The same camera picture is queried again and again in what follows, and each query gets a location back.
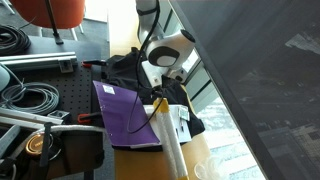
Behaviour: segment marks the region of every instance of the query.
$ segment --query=wooden table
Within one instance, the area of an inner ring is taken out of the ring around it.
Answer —
[[[131,47],[140,48],[137,38],[138,15],[134,0],[109,0],[110,55],[125,55]],[[182,146],[189,178],[197,179],[194,166],[210,156],[203,134],[193,137]],[[127,179],[169,179],[169,169],[163,152],[132,152],[115,150],[115,178]]]

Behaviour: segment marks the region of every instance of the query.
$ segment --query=chair leg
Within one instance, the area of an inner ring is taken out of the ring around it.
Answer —
[[[79,28],[80,28],[81,34],[83,34],[83,28],[82,28],[82,25],[81,25],[81,24],[79,25]]]
[[[38,36],[42,37],[42,27],[37,27]]]
[[[2,2],[2,4],[11,12],[11,14],[16,14],[11,7],[9,6],[9,4],[7,3],[6,0],[0,0]]]
[[[71,29],[70,29],[70,32],[71,32],[71,34],[72,34],[73,39],[74,39],[75,41],[78,41],[76,32],[74,31],[74,28],[71,28]]]

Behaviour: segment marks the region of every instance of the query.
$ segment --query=purple notebook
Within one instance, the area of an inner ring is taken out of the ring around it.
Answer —
[[[93,83],[97,91],[104,126],[112,145],[145,147],[159,144],[160,141],[149,123],[136,133],[130,134],[127,131],[137,92],[98,81]],[[136,130],[147,120],[147,114],[138,97],[129,130]]]

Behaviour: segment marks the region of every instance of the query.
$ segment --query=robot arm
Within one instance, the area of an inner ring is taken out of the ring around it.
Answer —
[[[160,7],[158,0],[136,0],[139,15],[138,38],[143,43],[151,31]],[[152,87],[161,86],[161,76],[177,79],[184,82],[186,71],[182,64],[190,56],[195,40],[186,30],[180,30],[173,35],[164,36],[158,22],[148,39],[144,49],[148,61],[142,67]]]

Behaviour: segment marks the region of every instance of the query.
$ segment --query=orange chair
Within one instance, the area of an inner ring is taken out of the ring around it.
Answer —
[[[52,28],[45,0],[10,0],[20,16],[33,25]],[[77,40],[74,27],[80,26],[84,16],[85,0],[50,0],[57,29],[70,29]]]

